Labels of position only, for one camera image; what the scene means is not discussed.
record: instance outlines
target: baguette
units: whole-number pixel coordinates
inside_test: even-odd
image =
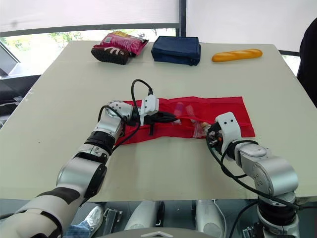
[[[229,51],[214,54],[212,57],[213,62],[224,62],[230,60],[243,60],[251,59],[262,56],[262,51],[258,49],[247,49],[242,51]]]

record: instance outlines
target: red cloth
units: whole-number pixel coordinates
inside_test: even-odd
[[[141,100],[137,101],[138,107],[141,106]],[[174,98],[159,99],[159,111],[169,112],[177,116],[180,121],[171,123],[155,123],[154,134],[149,135],[150,126],[141,126],[138,132],[124,144],[137,143],[146,140],[152,140],[161,136],[171,137],[194,137],[195,121],[214,123],[215,118],[223,113],[232,112],[236,117],[242,137],[254,137],[255,133],[250,122],[248,112],[244,106],[242,97],[232,98]],[[127,126],[125,136],[119,138],[118,142],[132,133],[136,127]]]

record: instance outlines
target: navy blue pouch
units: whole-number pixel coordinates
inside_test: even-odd
[[[151,53],[154,61],[197,65],[201,46],[198,37],[159,36]]]

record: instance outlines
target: robotic arm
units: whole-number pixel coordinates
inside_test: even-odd
[[[235,160],[243,172],[254,180],[255,188],[259,191],[258,216],[263,237],[289,235],[298,238],[296,209],[285,205],[295,203],[296,199],[294,191],[298,187],[298,177],[293,167],[255,141],[242,140],[233,113],[219,115],[215,121],[207,128],[207,143],[222,155],[221,165],[224,158]],[[232,178],[233,175],[228,174],[230,172],[226,169],[225,173]]]
[[[131,105],[114,101],[108,106],[127,122],[137,122]],[[122,119],[114,111],[104,109],[94,131],[60,170],[56,188],[39,194],[7,218],[0,228],[2,237],[61,237],[79,206],[99,192],[107,171],[106,162],[122,128]]]

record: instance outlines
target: pink snack package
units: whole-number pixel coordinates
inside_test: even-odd
[[[118,47],[126,49],[131,56],[139,55],[149,40],[130,36],[122,31],[114,31],[106,35],[94,48]]]

